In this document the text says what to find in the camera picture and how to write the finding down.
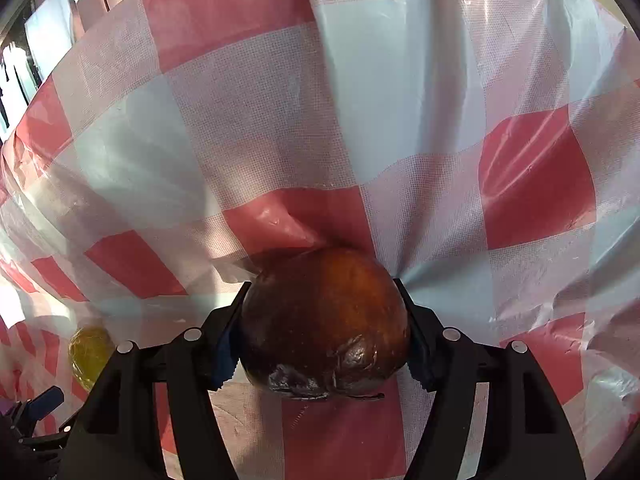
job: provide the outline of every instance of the brown bun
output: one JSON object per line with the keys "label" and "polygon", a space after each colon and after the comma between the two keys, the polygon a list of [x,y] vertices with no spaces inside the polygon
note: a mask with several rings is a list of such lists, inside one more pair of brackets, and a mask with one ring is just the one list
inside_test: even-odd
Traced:
{"label": "brown bun", "polygon": [[242,305],[249,380],[289,397],[366,396],[406,362],[407,312],[376,260],[350,249],[300,254],[263,272]]}

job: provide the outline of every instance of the red and white checkered tablecloth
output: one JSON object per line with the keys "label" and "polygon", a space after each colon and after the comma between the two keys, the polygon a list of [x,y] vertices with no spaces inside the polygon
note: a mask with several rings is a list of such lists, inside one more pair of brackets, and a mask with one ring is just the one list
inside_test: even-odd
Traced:
{"label": "red and white checkered tablecloth", "polygon": [[[479,342],[526,341],[590,479],[640,412],[640,42],[594,0],[124,0],[0,162],[0,396],[58,384],[41,431],[84,398],[79,325],[166,342],[329,244]],[[385,393],[304,404],[237,370],[211,398],[242,478],[380,480],[433,400],[406,370]]]}

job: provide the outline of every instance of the white square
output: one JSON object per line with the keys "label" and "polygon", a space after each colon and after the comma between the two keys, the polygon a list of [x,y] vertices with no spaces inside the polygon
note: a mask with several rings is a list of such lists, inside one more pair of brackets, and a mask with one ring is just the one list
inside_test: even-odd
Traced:
{"label": "white square", "polygon": [[143,339],[145,326],[142,317],[142,301],[133,296],[123,296],[113,300],[94,303],[102,314],[102,322],[109,332],[114,345],[123,341],[139,342]]}
{"label": "white square", "polygon": [[[546,0],[545,25],[568,71],[570,102],[632,82],[593,0]],[[623,29],[620,23],[620,39]]]}
{"label": "white square", "polygon": [[596,454],[585,462],[586,465],[589,462],[605,465],[628,435],[629,419],[636,408],[633,404],[629,405],[629,402],[638,394],[640,381],[610,363],[591,375],[593,370],[585,370],[584,366],[586,364],[589,367],[590,359],[583,358],[582,362],[583,375],[590,377],[586,386],[584,453],[585,457]]}
{"label": "white square", "polygon": [[0,274],[0,320],[9,329],[24,319],[18,291]]}
{"label": "white square", "polygon": [[588,312],[615,310],[640,298],[640,207],[624,208],[594,226]]}
{"label": "white square", "polygon": [[78,318],[81,316],[78,316],[78,312],[76,312],[76,307],[79,304],[75,301],[71,301],[69,305],[66,305],[44,291],[29,294],[29,300],[33,304],[31,308],[31,315],[33,316],[30,320],[31,326],[46,330],[67,340],[78,329]]}
{"label": "white square", "polygon": [[491,250],[500,339],[584,312],[593,224]]}
{"label": "white square", "polygon": [[404,158],[360,186],[376,257],[391,275],[486,250],[480,148]]}
{"label": "white square", "polygon": [[68,240],[51,224],[43,212],[29,200],[22,202],[22,210],[26,221],[31,224],[30,229],[38,233],[38,238],[41,240],[39,242],[40,248],[50,254],[66,254]]}
{"label": "white square", "polygon": [[77,137],[117,100],[159,73],[142,0],[122,0],[66,53],[52,78]]}
{"label": "white square", "polygon": [[396,381],[398,382],[398,396],[402,413],[406,466],[409,467],[415,451],[418,449],[418,444],[420,444],[424,427],[429,420],[436,392],[427,392],[422,389],[422,385],[411,377],[407,366],[398,371]]}
{"label": "white square", "polygon": [[17,245],[9,238],[9,235],[4,230],[4,227],[0,229],[0,258],[2,258],[5,262],[17,262],[18,264],[21,262],[28,261],[27,257],[22,254],[22,251],[17,247]]}
{"label": "white square", "polygon": [[164,76],[116,102],[74,146],[87,182],[133,229],[220,212]]}
{"label": "white square", "polygon": [[543,24],[545,0],[458,1],[484,89],[487,133],[512,116],[567,103],[566,75]]}
{"label": "white square", "polygon": [[82,253],[102,238],[130,229],[113,206],[87,184],[74,144],[24,194],[33,209],[27,210],[28,215],[57,254]]}
{"label": "white square", "polygon": [[30,211],[34,209],[33,205],[20,195],[7,199],[0,206],[2,237],[11,240],[11,244],[4,249],[9,249],[9,252],[14,254],[19,261],[31,262],[38,258],[51,256],[54,252],[53,248],[31,222],[25,211],[25,206]]}
{"label": "white square", "polygon": [[580,450],[580,455],[584,457],[584,409],[586,403],[587,391],[583,389],[580,393],[573,396],[570,400],[562,405],[562,410],[566,416],[566,420],[571,426],[571,431],[574,434],[575,442]]}
{"label": "white square", "polygon": [[275,189],[354,186],[315,23],[238,41],[166,76],[223,209]]}
{"label": "white square", "polygon": [[402,158],[484,138],[484,91],[457,0],[343,2],[322,6],[318,20],[359,184]]}
{"label": "white square", "polygon": [[401,279],[414,303],[433,310],[444,326],[461,330],[477,343],[500,342],[487,252],[431,260]]}

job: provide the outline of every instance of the yellow ball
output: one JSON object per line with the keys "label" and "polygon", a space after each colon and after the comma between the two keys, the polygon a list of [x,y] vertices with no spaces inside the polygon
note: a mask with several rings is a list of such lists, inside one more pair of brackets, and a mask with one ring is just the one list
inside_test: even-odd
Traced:
{"label": "yellow ball", "polygon": [[79,329],[69,341],[69,362],[74,377],[86,391],[95,381],[115,350],[109,333],[101,326]]}

